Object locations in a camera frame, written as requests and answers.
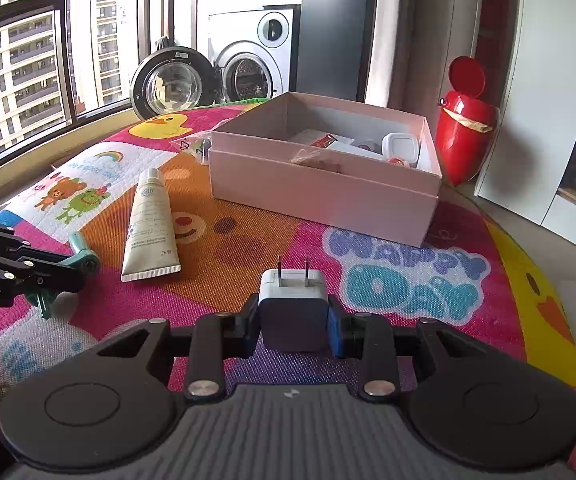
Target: hand cream tube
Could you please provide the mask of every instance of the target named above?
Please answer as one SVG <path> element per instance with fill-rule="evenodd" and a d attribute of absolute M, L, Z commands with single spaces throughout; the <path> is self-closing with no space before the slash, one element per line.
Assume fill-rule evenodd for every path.
<path fill-rule="evenodd" d="M 145 170 L 139 176 L 126 239 L 123 282 L 181 270 L 164 182 L 164 174 L 156 169 Z"/>

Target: red trash can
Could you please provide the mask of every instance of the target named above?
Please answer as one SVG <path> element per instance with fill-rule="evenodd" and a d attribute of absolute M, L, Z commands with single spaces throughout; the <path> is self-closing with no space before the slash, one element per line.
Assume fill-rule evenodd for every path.
<path fill-rule="evenodd" d="M 471 57 L 455 58 L 448 69 L 450 90 L 439 101 L 435 144 L 444 173 L 454 186 L 472 179 L 492 142 L 499 110 L 477 99 L 486 87 L 481 65 Z"/>

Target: play mat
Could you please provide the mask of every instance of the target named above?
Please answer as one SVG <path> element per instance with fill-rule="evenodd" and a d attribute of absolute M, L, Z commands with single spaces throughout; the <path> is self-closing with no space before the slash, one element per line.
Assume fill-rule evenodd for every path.
<path fill-rule="evenodd" d="M 62 295 L 54 317 L 22 297 L 0 308 L 0 400 L 24 378 L 90 348 L 140 320 L 192 324 L 210 312 L 237 311 L 257 292 L 278 254 L 285 268 L 321 269 L 346 308 L 414 325 L 435 317 L 553 374 L 576 390 L 576 348 L 553 286 L 504 231 L 450 189 L 421 249 L 217 201 L 207 166 L 171 140 L 208 130 L 254 104 L 201 108 L 126 128 L 85 150 L 11 200 L 0 222 L 34 247 L 71 254 L 79 230 L 103 268 L 78 295 Z M 122 283 L 120 271 L 138 175 L 160 168 L 170 193 L 182 270 Z M 414 376 L 402 365 L 403 387 Z M 170 388 L 179 390 L 185 359 Z M 278 354 L 259 343 L 248 360 L 225 364 L 239 382 L 346 382 L 352 361 L 326 354 Z M 570 464 L 576 468 L 576 449 Z"/>

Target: plug prong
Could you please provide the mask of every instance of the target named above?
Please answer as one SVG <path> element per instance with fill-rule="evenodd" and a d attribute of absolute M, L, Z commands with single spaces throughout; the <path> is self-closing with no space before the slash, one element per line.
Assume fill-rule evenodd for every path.
<path fill-rule="evenodd" d="M 308 270 L 310 270 L 310 259 L 308 256 L 306 256 L 306 263 L 304 265 L 306 269 L 306 279 L 303 282 L 303 286 L 308 288 Z"/>
<path fill-rule="evenodd" d="M 282 256 L 277 256 L 277 284 L 282 286 Z"/>

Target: pink box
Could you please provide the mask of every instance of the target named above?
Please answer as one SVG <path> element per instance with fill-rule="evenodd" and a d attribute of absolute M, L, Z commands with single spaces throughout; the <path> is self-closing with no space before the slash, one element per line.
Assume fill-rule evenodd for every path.
<path fill-rule="evenodd" d="M 414 134 L 417 169 L 286 140 L 307 128 L 379 144 L 391 132 Z M 311 157 L 327 169 L 293 163 Z M 442 180 L 424 117 L 295 92 L 213 131 L 209 165 L 215 198 L 417 247 Z"/>

